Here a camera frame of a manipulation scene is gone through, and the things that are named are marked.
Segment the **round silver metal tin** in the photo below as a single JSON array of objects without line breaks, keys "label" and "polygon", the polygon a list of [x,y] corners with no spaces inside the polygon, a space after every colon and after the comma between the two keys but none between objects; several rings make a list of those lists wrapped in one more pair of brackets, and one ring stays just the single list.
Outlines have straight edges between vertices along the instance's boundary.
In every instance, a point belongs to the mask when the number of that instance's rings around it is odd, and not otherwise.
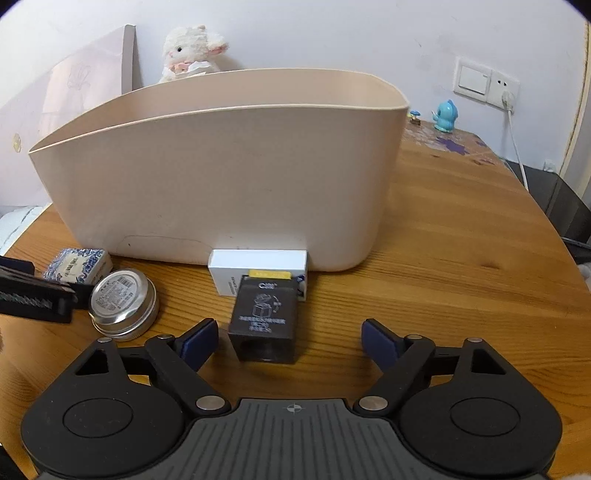
[{"label": "round silver metal tin", "polygon": [[158,310],[155,285],[135,269],[114,271],[100,280],[89,303],[94,328],[103,337],[119,342],[142,336],[154,323]]}]

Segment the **white rectangular box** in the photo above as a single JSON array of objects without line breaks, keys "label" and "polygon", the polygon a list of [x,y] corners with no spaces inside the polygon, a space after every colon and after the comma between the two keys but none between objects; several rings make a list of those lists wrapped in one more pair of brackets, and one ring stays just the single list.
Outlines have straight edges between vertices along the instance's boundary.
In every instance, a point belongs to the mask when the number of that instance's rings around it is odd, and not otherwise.
[{"label": "white rectangular box", "polygon": [[221,296],[235,297],[242,278],[254,271],[263,273],[263,278],[290,274],[297,281],[298,299],[307,299],[308,252],[305,250],[214,249],[207,268]]}]

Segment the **blue white porcelain-pattern box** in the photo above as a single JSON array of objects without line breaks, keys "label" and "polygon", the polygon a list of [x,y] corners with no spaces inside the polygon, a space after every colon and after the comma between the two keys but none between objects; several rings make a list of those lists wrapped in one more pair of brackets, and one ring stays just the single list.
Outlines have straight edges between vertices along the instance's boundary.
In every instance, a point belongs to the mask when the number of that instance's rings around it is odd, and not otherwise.
[{"label": "blue white porcelain-pattern box", "polygon": [[50,281],[95,285],[112,270],[110,255],[102,249],[63,249],[43,272],[42,278]]}]

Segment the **white pillow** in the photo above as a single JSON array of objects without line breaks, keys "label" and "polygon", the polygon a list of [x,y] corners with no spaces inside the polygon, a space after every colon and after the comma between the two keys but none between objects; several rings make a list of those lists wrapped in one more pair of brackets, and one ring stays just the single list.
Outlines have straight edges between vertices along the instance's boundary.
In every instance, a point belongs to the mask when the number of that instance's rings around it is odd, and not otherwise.
[{"label": "white pillow", "polygon": [[6,254],[22,234],[48,208],[51,203],[41,206],[1,208],[0,254]]}]

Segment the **small black box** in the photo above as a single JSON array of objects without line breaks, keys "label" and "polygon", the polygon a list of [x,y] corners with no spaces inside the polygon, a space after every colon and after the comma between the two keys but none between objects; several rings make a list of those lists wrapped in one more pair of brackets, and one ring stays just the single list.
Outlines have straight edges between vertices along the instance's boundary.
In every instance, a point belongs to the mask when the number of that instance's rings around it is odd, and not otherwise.
[{"label": "small black box", "polygon": [[296,361],[297,281],[245,276],[228,325],[238,360]]}]

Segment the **beige plastic storage bin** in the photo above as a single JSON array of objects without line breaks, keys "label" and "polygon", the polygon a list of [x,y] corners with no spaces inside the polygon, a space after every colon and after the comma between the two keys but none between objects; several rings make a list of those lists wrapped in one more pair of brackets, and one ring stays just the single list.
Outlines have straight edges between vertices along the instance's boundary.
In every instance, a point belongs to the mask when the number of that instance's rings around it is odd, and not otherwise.
[{"label": "beige plastic storage bin", "polygon": [[215,249],[304,250],[342,271],[375,244],[408,108],[367,73],[226,71],[119,96],[29,156],[84,247],[197,265]]}]

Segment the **pink purple bed headboard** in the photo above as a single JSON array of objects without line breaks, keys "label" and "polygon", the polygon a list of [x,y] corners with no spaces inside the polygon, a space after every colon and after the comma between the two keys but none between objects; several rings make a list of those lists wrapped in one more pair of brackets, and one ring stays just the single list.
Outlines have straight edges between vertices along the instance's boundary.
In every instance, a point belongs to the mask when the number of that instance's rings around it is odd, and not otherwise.
[{"label": "pink purple bed headboard", "polygon": [[28,151],[86,111],[132,89],[135,27],[124,25],[56,64],[1,108],[1,206],[50,202]]}]

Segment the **purple floral table mat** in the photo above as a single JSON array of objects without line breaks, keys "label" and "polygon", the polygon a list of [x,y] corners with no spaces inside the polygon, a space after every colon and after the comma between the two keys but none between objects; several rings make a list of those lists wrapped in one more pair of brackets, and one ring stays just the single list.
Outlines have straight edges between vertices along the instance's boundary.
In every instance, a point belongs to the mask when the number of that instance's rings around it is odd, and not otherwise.
[{"label": "purple floral table mat", "polygon": [[503,164],[503,160],[478,135],[459,129],[445,133],[432,123],[422,121],[418,124],[408,119],[404,140],[431,150],[457,154],[475,160],[477,164]]}]

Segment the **white plush lamb toy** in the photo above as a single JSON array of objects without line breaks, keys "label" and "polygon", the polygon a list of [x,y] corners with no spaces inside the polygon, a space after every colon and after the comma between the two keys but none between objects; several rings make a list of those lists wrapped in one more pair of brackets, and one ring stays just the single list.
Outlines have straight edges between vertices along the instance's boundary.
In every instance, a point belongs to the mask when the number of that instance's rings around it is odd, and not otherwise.
[{"label": "white plush lamb toy", "polygon": [[204,25],[176,27],[164,39],[159,82],[218,72],[214,59],[226,51],[228,41]]}]

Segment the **blue cartoon figurine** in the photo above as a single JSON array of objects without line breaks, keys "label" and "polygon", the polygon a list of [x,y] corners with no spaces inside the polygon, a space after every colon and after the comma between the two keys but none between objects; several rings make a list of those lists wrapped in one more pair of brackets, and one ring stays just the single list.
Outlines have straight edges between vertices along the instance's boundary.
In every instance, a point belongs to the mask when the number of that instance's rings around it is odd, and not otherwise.
[{"label": "blue cartoon figurine", "polygon": [[442,102],[438,108],[432,112],[435,129],[444,133],[452,133],[454,131],[455,122],[458,117],[458,108],[452,100]]}]

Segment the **white wall socket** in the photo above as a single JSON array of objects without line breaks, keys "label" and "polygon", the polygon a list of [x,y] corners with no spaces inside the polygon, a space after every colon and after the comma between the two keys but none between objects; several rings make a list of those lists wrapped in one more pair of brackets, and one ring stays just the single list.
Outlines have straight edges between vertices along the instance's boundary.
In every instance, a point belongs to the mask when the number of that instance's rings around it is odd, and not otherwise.
[{"label": "white wall socket", "polygon": [[486,103],[499,109],[513,112],[520,91],[520,81],[502,72],[493,70]]}]

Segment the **white wall switch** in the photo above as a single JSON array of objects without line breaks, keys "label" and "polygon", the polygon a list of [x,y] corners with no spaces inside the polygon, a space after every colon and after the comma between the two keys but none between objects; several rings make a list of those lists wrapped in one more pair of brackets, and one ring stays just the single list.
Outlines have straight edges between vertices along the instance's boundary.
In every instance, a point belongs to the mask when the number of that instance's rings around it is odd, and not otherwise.
[{"label": "white wall switch", "polygon": [[472,100],[486,103],[492,69],[471,60],[457,57],[453,91]]}]

